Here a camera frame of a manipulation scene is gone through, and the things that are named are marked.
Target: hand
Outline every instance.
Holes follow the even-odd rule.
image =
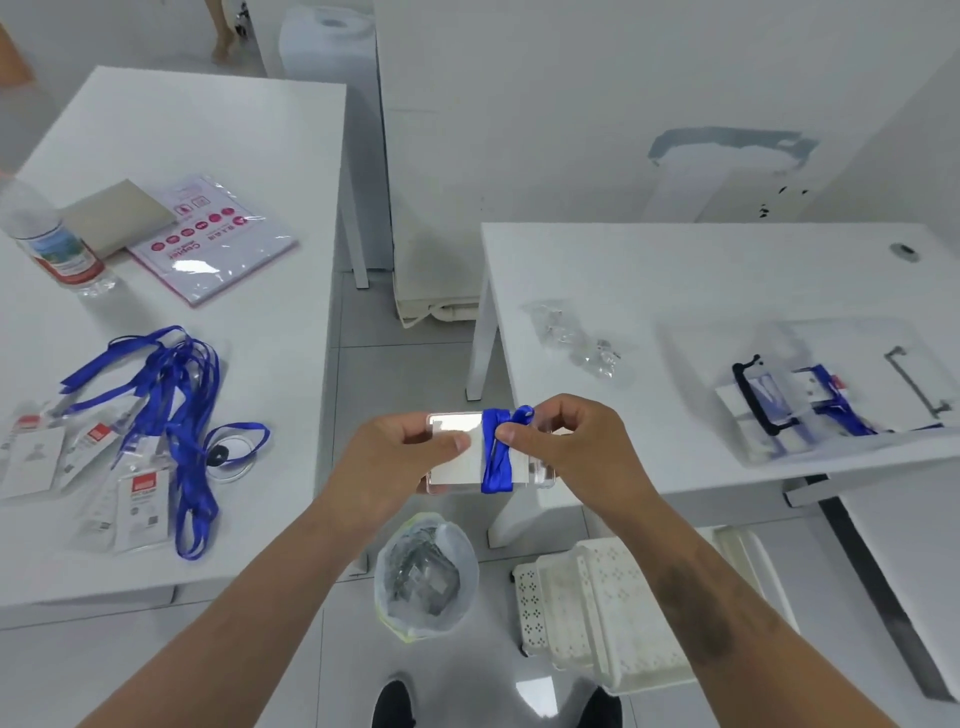
[[[427,473],[469,447],[465,432],[431,437],[426,418],[426,412],[385,415],[354,433],[321,496],[346,529],[372,536]]]
[[[551,434],[566,427],[568,435]],[[585,506],[606,520],[655,495],[623,421],[608,406],[558,395],[534,408],[529,425],[501,425],[496,439],[553,466]]]

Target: black handle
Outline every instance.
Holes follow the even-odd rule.
[[[747,376],[744,374],[746,369],[754,366],[757,362],[759,362],[760,365],[763,364],[763,362],[760,361],[759,354],[755,354],[754,358],[751,359],[748,364],[734,364],[732,366],[733,379],[736,381],[736,386],[740,388],[740,394],[743,395],[743,399],[747,401],[747,406],[750,407],[750,411],[753,412],[756,421],[763,427],[763,431],[770,435],[770,437],[777,437],[777,435],[793,425],[799,425],[800,420],[796,417],[791,417],[786,425],[777,425],[767,417],[767,413],[763,411],[763,405],[760,404],[760,400],[756,398],[754,388],[750,386],[750,382],[747,381]]]

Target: tattoo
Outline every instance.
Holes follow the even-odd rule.
[[[720,600],[689,564],[670,567],[657,582],[667,621],[693,665],[707,665],[733,652],[733,632]]]

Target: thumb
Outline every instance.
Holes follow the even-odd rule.
[[[496,429],[496,439],[504,445],[555,465],[559,454],[559,438],[550,432],[540,432],[530,425],[507,423]]]
[[[469,448],[470,436],[465,432],[444,432],[434,435],[425,443],[404,447],[413,452],[418,468],[428,473]]]

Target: orange object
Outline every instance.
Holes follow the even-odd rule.
[[[0,87],[28,84],[33,79],[33,71],[0,24]]]

